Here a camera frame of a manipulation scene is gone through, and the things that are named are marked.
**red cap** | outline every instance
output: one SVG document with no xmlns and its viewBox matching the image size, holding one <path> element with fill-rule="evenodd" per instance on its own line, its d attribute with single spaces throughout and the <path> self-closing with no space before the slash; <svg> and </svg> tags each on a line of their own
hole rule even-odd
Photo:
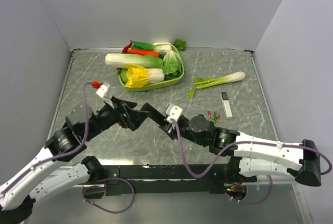
<svg viewBox="0 0 333 224">
<path fill-rule="evenodd" d="M 94 87 L 95 89 L 98 89 L 101 85 L 102 85 L 102 83 L 100 83 L 99 81 L 96 81 L 96 80 L 94 80 L 92 83 L 92 87 Z"/>
</svg>

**green basket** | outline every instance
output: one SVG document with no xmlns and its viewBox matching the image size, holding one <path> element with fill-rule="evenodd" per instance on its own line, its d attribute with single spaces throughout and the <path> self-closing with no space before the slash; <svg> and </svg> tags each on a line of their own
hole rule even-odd
<svg viewBox="0 0 333 224">
<path fill-rule="evenodd" d="M 167 87 L 167 86 L 171 86 L 171 85 L 175 85 L 179 82 L 179 80 L 181 80 L 181 78 L 184 76 L 185 74 L 185 69 L 184 69 L 184 64 L 182 61 L 182 56 L 180 55 L 180 53 L 178 52 L 177 48 L 174 47 L 171 43 L 159 43 L 158 45 L 166 45 L 169 44 L 171 45 L 172 49 L 178 53 L 179 57 L 181 58 L 181 64 L 182 64 L 182 73 L 178 78 L 174 78 L 173 80 L 167 80 L 167 81 L 162 81 L 162 82 L 157 82 L 157 83 L 153 83 L 153 84 L 147 84 L 144 85 L 143 87 L 140 88 L 128 88 L 124 85 L 124 83 L 121 81 L 120 75 L 118 74 L 118 78 L 119 78 L 119 82 L 122 86 L 124 86 L 128 91 L 145 91 L 145 90 L 154 90 L 154 89 L 158 89 L 158 88 L 163 88 L 163 87 Z"/>
</svg>

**carrot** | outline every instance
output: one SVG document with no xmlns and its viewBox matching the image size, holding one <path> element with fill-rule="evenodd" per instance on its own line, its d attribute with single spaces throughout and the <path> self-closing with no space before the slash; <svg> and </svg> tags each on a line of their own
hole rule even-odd
<svg viewBox="0 0 333 224">
<path fill-rule="evenodd" d="M 147 51 L 147 50 L 136 50 L 136 49 L 128 49 L 130 54 L 139 54 L 139 55 L 153 55 L 155 57 L 159 57 L 159 53 L 156 51 Z"/>
</svg>

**gray marble surface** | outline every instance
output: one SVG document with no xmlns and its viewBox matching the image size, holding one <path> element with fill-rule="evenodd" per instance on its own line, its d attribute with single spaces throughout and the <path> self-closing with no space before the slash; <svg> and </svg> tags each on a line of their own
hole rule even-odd
<svg viewBox="0 0 333 224">
<path fill-rule="evenodd" d="M 185 75 L 174 86 L 151 91 L 132 93 L 122 87 L 115 68 L 105 65 L 105 55 L 111 52 L 75 51 L 65 90 L 53 131 L 61 128 L 71 110 L 82 104 L 83 84 L 88 81 L 105 81 L 117 88 L 117 98 L 137 102 L 137 109 L 149 102 L 160 112 L 165 112 L 170 103 L 184 109 L 183 114 L 192 118 L 198 114 L 207 116 L 208 110 L 221 115 L 216 125 L 242 131 L 260 138 L 275 140 L 274 132 L 258 78 L 253 67 L 251 53 L 244 51 L 195 51 L 182 54 Z M 196 92 L 192 99 L 186 97 L 195 77 L 221 77 L 243 71 L 246 78 L 241 82 L 214 86 Z M 220 92 L 229 97 L 233 118 L 225 119 Z M 98 110 L 103 102 L 92 88 L 87 89 L 88 104 Z M 76 156 L 71 164 L 80 162 L 87 155 L 96 156 L 103 165 L 182 164 L 176 140 L 170 140 L 152 120 L 131 132 L 115 125 L 98 135 L 88 144 L 88 149 Z M 207 164 L 214 158 L 208 147 L 202 148 L 188 140 L 183 141 L 185 155 L 190 164 Z M 219 163 L 226 163 L 222 157 Z"/>
</svg>

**yellow vegetable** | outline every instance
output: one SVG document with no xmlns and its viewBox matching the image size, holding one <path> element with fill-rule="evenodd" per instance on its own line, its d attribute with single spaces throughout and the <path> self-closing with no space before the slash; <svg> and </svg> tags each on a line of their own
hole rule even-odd
<svg viewBox="0 0 333 224">
<path fill-rule="evenodd" d="M 127 83 L 126 87 L 140 88 L 146 84 L 152 84 L 161 82 L 164 80 L 164 73 L 162 69 L 152 68 L 146 69 L 139 65 L 126 64 L 127 71 Z"/>
</svg>

